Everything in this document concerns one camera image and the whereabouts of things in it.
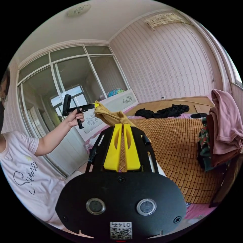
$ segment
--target pink clothing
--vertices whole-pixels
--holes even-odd
[[[15,195],[36,217],[64,229],[55,206],[65,184],[82,173],[76,171],[65,180],[34,155],[39,145],[38,138],[17,131],[4,133],[3,136],[6,148],[0,153],[1,167]]]
[[[209,205],[210,205],[209,203],[207,204],[192,203],[187,209],[187,215],[185,219],[193,219],[193,218],[198,218],[200,216],[209,215],[213,210],[216,209],[216,207],[210,208]]]
[[[209,114],[214,121],[213,154],[240,149],[243,146],[243,124],[233,97],[228,92],[213,89],[212,100],[215,107],[210,108]]]

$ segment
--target bamboo mat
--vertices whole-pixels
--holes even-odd
[[[204,172],[197,161],[201,119],[132,119],[150,138],[155,157],[166,176],[180,188],[187,203],[209,203],[222,183],[217,168]],[[122,141],[120,170],[126,171]]]

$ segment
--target black handheld grip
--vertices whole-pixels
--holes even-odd
[[[78,111],[78,113],[81,113],[81,110],[78,107],[77,107],[77,111]],[[79,119],[77,119],[77,121],[78,121],[78,127],[79,127],[79,129],[84,128],[83,125],[82,125],[82,122]]]

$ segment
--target face mask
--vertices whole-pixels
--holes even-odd
[[[3,128],[3,119],[4,119],[4,106],[3,103],[0,102],[0,133]]]

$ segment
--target wall hanging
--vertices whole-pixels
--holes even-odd
[[[153,30],[155,30],[156,27],[161,25],[167,25],[173,23],[186,24],[186,22],[181,17],[175,15],[174,13],[162,13],[162,14],[155,15],[153,17],[146,19],[145,23],[147,23]]]

